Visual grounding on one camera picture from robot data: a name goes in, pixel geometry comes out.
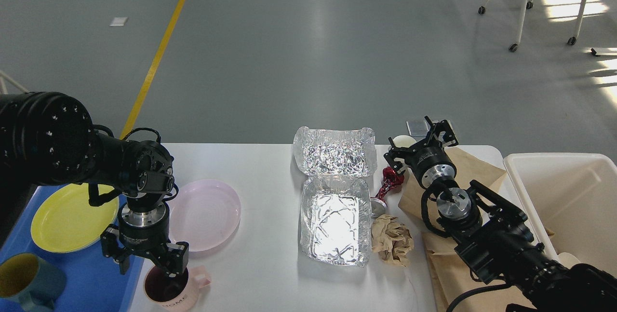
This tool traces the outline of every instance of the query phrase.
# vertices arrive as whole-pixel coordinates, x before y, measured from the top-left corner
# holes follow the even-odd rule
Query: yellow plate
[[[99,193],[113,188],[99,185]],[[100,206],[88,204],[88,184],[70,184],[53,193],[40,205],[32,219],[30,235],[41,249],[68,253],[91,246],[115,221],[119,200]]]

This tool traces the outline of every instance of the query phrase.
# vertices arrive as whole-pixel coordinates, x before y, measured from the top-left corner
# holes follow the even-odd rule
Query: mug handle
[[[191,275],[199,288],[203,288],[212,282],[210,274],[205,270],[205,266],[203,265],[191,268]]]
[[[52,299],[41,299],[31,292],[20,295],[19,305],[22,305],[24,311],[32,311],[37,307],[38,311],[52,312],[54,310],[54,301]]]

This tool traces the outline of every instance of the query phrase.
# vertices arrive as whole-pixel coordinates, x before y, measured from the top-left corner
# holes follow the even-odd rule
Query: blue mug
[[[64,272],[32,253],[20,253],[0,265],[0,298],[26,312],[51,312],[67,284]]]

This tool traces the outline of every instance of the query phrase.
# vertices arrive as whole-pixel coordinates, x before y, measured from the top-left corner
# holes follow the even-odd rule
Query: yellow floor line
[[[159,49],[156,51],[154,55],[154,59],[152,60],[152,65],[150,65],[150,70],[148,70],[148,74],[146,75],[146,79],[144,80],[143,85],[141,85],[141,90],[139,90],[139,94],[137,95],[137,100],[133,104],[133,109],[131,109],[131,113],[128,115],[128,119],[126,119],[126,124],[124,125],[124,129],[122,130],[121,138],[126,136],[135,125],[135,121],[137,120],[137,116],[139,115],[139,111],[141,110],[141,106],[143,105],[146,95],[148,94],[148,90],[150,89],[150,85],[152,84],[152,80],[154,79],[154,75],[156,74],[156,70],[159,68],[159,64],[161,63],[161,59],[163,58],[163,54],[165,53],[165,48],[167,48],[167,44],[169,43],[169,39],[172,37],[172,33],[174,32],[174,27],[176,27],[176,22],[178,21],[178,17],[182,12],[182,7],[185,5],[186,0],[178,0],[178,4],[176,5],[176,10],[174,10],[174,14],[172,15],[172,19],[169,21],[167,25],[167,30],[165,30],[165,35],[163,35],[163,39],[161,40],[161,44],[159,44]]]

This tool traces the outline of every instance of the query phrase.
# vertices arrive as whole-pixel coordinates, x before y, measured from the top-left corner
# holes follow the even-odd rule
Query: blue tray
[[[35,253],[67,274],[67,286],[55,301],[54,312],[125,312],[131,305],[143,258],[130,257],[126,275],[114,260],[103,256],[101,242],[72,253],[49,253],[32,241],[30,224],[40,205],[63,186],[38,187],[11,231],[2,250],[0,263],[22,252]],[[120,204],[126,198],[121,195]],[[22,308],[12,301],[0,298],[0,311],[20,312]]]

